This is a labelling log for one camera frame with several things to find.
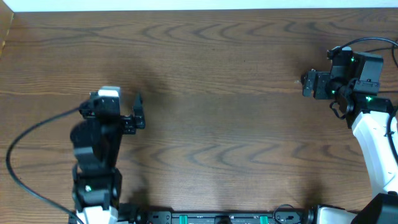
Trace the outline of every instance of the white wall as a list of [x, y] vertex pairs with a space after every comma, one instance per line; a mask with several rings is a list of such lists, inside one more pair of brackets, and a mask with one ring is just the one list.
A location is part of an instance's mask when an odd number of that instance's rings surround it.
[[398, 7], [398, 0], [3, 0], [14, 12]]

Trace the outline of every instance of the green led light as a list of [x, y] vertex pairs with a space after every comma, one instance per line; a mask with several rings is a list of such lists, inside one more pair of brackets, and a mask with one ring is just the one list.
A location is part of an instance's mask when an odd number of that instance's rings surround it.
[[86, 190], [87, 192], [91, 192], [93, 189], [91, 189], [91, 187], [90, 187], [89, 185], [86, 185], [85, 190]]

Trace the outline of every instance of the black cable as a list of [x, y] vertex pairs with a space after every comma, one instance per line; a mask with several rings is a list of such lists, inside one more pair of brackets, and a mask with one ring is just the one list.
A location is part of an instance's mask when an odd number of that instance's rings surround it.
[[361, 41], [365, 41], [365, 40], [380, 40], [380, 41], [385, 41], [385, 42], [391, 43], [391, 44], [393, 44], [393, 45], [395, 45], [395, 46], [398, 47], [398, 44], [397, 44], [396, 42], [394, 42], [393, 40], [387, 39], [387, 38], [382, 38], [382, 37], [364, 37], [364, 38], [359, 38], [359, 39], [353, 40], [353, 41], [351, 41], [351, 42], [348, 42], [348, 43], [345, 44], [345, 45], [342, 45], [342, 46], [340, 46], [340, 47], [338, 47], [338, 48], [336, 48], [336, 49], [334, 49], [334, 50], [331, 50], [331, 51], [329, 52], [329, 53], [330, 53], [330, 56], [329, 56], [329, 57], [330, 57], [330, 58], [333, 58], [334, 55], [339, 54], [339, 53], [343, 50], [343, 48], [345, 48], [345, 47], [347, 47], [347, 46], [349, 46], [349, 45], [351, 45], [351, 44], [355, 44], [355, 43], [358, 43], [358, 42], [361, 42]]
[[372, 52], [376, 52], [376, 51], [380, 51], [380, 50], [391, 50], [391, 47], [381, 47], [381, 48], [378, 48], [378, 49], [367, 50], [365, 52], [366, 53], [372, 53]]
[[397, 47], [398, 45], [393, 45], [392, 47], [391, 47], [391, 57], [392, 57], [392, 60], [394, 61], [394, 63], [395, 63], [395, 65], [396, 65], [396, 67], [398, 68], [398, 62], [397, 62], [397, 59], [396, 59], [396, 55], [395, 55], [395, 53], [394, 53], [394, 50], [395, 50], [395, 48]]
[[11, 152], [14, 149], [14, 147], [16, 146], [16, 144], [23, 138], [25, 137], [27, 134], [29, 134], [31, 131], [35, 130], [36, 128], [47, 124], [49, 122], [55, 121], [56, 119], [62, 118], [64, 116], [68, 116], [76, 111], [79, 110], [80, 107], [74, 108], [70, 111], [66, 111], [62, 114], [53, 116], [52, 118], [46, 119], [44, 121], [41, 121], [33, 126], [31, 126], [30, 128], [26, 129], [23, 133], [21, 133], [18, 137], [15, 138], [15, 140], [13, 140], [13, 142], [11, 143], [11, 145], [8, 147], [7, 150], [7, 156], [6, 156], [6, 165], [7, 165], [7, 170], [8, 173], [10, 173], [10, 176], [14, 179], [15, 183], [22, 187], [24, 190], [26, 190], [28, 193], [30, 193], [31, 195], [37, 197], [38, 199], [41, 199], [44, 202], [47, 202], [48, 204], [50, 204], [51, 206], [67, 213], [68, 215], [70, 215], [71, 217], [75, 218], [77, 220], [77, 222], [79, 222], [80, 224], [84, 224], [82, 220], [79, 219], [79, 217], [77, 217], [77, 215], [75, 215], [73, 212], [69, 211], [69, 209], [65, 208], [64, 206], [58, 204], [57, 202], [54, 202], [53, 200], [50, 200], [42, 195], [40, 195], [39, 193], [35, 192], [34, 190], [32, 190], [30, 187], [28, 187], [26, 184], [24, 184], [17, 176], [17, 174], [14, 172], [14, 170], [11, 167]]
[[[291, 206], [291, 205], [289, 205], [289, 204], [282, 204], [282, 205], [279, 205], [275, 210], [274, 210], [274, 212], [272, 213], [272, 218], [274, 219], [274, 221], [275, 222], [277, 222], [278, 224], [282, 224], [278, 219], [276, 219], [276, 217], [275, 217], [275, 214], [276, 214], [276, 211], [278, 211], [278, 209], [280, 209], [281, 207], [290, 207], [290, 208], [293, 208], [294, 209], [294, 207], [293, 206]], [[297, 213], [296, 212], [296, 214], [298, 215], [298, 217], [300, 217], [300, 221], [298, 221], [297, 223], [293, 223], [293, 224], [299, 224], [299, 223], [301, 223], [301, 219], [302, 219], [302, 217], [301, 217], [301, 215], [299, 215], [299, 213]]]
[[[398, 68], [398, 63], [397, 63], [397, 59], [396, 59], [395, 51], [394, 51], [395, 46], [396, 46], [396, 45], [393, 45], [393, 46], [391, 47], [391, 56], [392, 56], [392, 59], [393, 59], [395, 65], [396, 65], [397, 68]], [[394, 133], [391, 132], [391, 123], [392, 123], [392, 119], [396, 117], [397, 111], [398, 111], [398, 106], [397, 106], [397, 107], [393, 110], [393, 112], [390, 114], [390, 117], [388, 117], [388, 121], [387, 121], [387, 133], [386, 133], [386, 135], [387, 135], [387, 138], [388, 138], [388, 141], [389, 141], [389, 144], [390, 144], [390, 148], [391, 148], [392, 154], [394, 155], [394, 158], [396, 159], [396, 162], [398, 163], [398, 154], [397, 154], [397, 151], [396, 151], [396, 147], [395, 147], [395, 145], [394, 145], [394, 142], [393, 142], [393, 140], [392, 140], [392, 135], [393, 135]]]

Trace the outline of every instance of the green connector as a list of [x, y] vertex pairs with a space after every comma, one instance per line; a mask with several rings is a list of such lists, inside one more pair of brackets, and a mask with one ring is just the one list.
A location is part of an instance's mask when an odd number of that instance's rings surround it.
[[268, 217], [267, 216], [261, 216], [260, 217], [260, 224], [268, 224]]
[[180, 215], [180, 224], [188, 224], [188, 216]]

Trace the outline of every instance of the tabletop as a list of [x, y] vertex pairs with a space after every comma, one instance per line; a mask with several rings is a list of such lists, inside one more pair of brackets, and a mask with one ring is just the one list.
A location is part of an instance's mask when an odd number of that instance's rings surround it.
[[[302, 96], [300, 77], [328, 71], [326, 50], [398, 37], [396, 9], [17, 13], [0, 61], [0, 223], [66, 223], [8, 176], [11, 141], [29, 126], [120, 86], [139, 92], [147, 127], [124, 136], [121, 202], [178, 210], [273, 210], [327, 203], [361, 210], [371, 187], [361, 148], [330, 101]], [[352, 45], [365, 51], [388, 44]], [[381, 90], [397, 103], [384, 57]], [[73, 209], [70, 130], [50, 123], [12, 154], [21, 180]]]

